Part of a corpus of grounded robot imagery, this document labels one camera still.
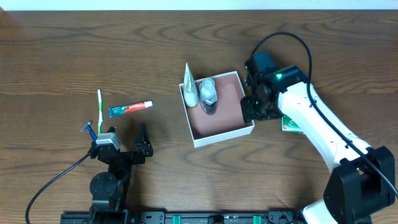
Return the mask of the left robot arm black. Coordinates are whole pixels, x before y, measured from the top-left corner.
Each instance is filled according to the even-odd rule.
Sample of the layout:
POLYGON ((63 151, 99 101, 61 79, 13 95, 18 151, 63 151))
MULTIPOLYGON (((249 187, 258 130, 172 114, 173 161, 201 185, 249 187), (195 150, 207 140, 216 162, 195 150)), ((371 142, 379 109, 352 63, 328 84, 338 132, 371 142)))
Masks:
POLYGON ((134 141, 136 150, 120 151, 121 141, 110 127, 91 144, 88 155, 108 165, 106 172, 95 175, 90 182, 93 196, 90 217, 84 223, 139 223, 139 215, 127 206, 132 166, 144 164, 147 157, 153 156, 147 128, 141 124, 134 141))

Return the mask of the white lotion tube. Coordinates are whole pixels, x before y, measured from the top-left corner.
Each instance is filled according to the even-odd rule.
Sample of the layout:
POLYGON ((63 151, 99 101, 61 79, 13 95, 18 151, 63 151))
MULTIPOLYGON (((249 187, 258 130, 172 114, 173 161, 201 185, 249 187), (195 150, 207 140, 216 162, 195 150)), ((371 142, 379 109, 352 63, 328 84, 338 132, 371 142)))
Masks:
POLYGON ((194 108, 199 103, 199 96, 196 83, 190 71, 188 63, 185 64, 185 74, 183 79, 183 99, 187 107, 194 108))

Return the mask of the green soap bar package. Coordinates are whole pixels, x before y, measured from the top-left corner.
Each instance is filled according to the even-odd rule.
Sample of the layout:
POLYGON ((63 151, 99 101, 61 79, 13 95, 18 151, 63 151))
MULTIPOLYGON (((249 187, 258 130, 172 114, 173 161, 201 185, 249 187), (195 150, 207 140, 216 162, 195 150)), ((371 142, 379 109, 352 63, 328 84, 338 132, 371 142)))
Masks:
POLYGON ((303 131, 300 129, 297 123, 285 114, 281 119, 281 131, 285 133, 303 134, 303 131))

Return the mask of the blue hand soap pump bottle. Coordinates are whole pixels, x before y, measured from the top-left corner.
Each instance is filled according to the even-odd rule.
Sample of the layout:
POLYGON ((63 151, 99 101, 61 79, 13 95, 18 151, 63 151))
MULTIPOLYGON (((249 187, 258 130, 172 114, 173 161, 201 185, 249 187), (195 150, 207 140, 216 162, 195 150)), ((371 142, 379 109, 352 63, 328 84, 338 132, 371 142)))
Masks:
POLYGON ((204 112, 213 115, 216 112, 218 95, 216 92, 215 81, 212 78, 204 79, 199 86, 200 104, 204 112))

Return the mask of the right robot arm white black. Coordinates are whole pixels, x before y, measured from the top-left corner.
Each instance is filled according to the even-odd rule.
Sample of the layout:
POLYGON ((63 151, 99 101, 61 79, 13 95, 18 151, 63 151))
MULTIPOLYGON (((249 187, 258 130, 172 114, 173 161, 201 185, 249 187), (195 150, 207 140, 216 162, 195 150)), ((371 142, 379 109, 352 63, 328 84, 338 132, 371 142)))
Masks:
POLYGON ((291 118, 322 156, 331 176, 323 197, 301 211, 305 223, 371 223, 396 199, 395 159, 357 137, 317 95, 296 66, 246 65, 252 95, 241 100, 243 118, 291 118))

